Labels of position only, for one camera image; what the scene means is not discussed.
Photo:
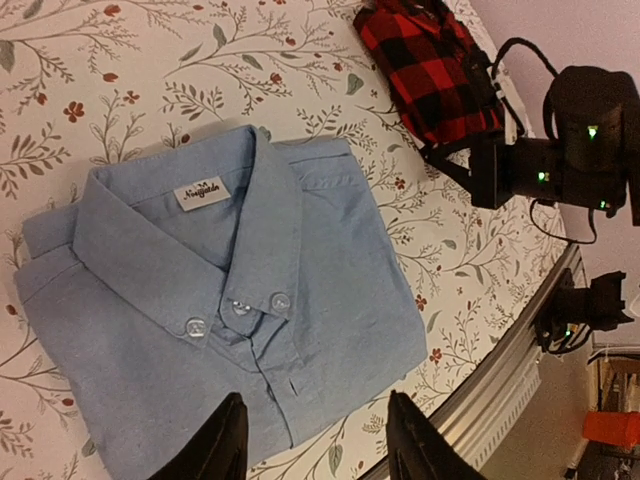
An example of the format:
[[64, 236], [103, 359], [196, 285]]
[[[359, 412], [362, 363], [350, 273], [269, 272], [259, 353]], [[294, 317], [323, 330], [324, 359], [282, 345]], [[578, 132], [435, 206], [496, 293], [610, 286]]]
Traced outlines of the red black plaid shirt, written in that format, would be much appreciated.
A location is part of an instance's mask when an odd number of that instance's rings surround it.
[[353, 25], [411, 134], [429, 149], [504, 128], [488, 55], [443, 1], [376, 1]]

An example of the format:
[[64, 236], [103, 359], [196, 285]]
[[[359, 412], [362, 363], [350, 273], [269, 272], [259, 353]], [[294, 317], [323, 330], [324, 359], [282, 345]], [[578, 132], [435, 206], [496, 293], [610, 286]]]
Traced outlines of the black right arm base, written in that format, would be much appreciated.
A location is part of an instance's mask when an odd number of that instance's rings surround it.
[[533, 321], [542, 352], [565, 355], [585, 345], [596, 331], [633, 323], [622, 299], [625, 279], [624, 272], [615, 271], [597, 277], [588, 287], [579, 287], [572, 270], [565, 268]]

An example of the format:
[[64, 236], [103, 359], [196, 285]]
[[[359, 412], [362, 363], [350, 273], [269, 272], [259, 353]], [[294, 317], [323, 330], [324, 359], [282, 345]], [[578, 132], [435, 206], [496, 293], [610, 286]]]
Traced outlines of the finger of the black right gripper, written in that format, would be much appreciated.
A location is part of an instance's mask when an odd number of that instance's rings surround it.
[[450, 157], [460, 152], [467, 152], [470, 156], [474, 145], [474, 135], [444, 144], [426, 144], [422, 147], [422, 158], [427, 165], [444, 173], [465, 191], [472, 193], [473, 174], [471, 160], [468, 160], [468, 166], [464, 167], [452, 161]]

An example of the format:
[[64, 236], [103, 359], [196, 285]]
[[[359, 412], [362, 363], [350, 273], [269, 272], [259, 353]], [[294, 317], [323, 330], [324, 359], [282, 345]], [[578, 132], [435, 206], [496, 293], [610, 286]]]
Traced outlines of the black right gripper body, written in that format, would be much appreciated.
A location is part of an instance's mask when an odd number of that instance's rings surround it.
[[474, 207], [499, 209], [513, 197], [508, 186], [506, 164], [503, 134], [480, 137], [471, 146], [470, 194]]

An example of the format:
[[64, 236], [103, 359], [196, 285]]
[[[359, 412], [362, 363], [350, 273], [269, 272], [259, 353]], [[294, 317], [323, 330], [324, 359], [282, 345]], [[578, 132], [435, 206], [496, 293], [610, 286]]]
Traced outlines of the light blue long sleeve shirt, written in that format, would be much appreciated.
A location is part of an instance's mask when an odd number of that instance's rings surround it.
[[98, 167], [23, 236], [18, 296], [115, 479], [150, 477], [232, 392], [259, 463], [427, 354], [343, 140], [287, 146], [244, 126]]

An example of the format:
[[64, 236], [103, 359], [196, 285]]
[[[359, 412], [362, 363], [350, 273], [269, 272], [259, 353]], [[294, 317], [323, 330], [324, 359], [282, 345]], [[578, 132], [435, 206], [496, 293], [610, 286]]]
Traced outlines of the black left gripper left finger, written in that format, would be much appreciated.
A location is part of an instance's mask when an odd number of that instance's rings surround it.
[[229, 393], [181, 451], [150, 480], [238, 480], [248, 468], [248, 410]]

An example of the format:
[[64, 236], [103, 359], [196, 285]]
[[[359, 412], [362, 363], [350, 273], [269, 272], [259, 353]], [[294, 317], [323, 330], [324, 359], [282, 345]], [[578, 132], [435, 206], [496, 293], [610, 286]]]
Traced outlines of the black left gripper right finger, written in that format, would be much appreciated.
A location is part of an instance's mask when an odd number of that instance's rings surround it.
[[483, 480], [404, 392], [388, 402], [389, 476], [395, 480]]

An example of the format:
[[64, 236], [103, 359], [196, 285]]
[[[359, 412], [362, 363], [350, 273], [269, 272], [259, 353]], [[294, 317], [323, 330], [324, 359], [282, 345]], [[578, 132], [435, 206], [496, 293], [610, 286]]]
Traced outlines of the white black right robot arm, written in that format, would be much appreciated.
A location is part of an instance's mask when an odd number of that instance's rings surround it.
[[632, 224], [639, 225], [639, 176], [623, 170], [581, 172], [552, 140], [519, 138], [505, 143], [501, 133], [424, 146], [426, 164], [454, 180], [475, 207], [496, 210], [516, 195], [600, 210], [611, 218], [631, 201]]

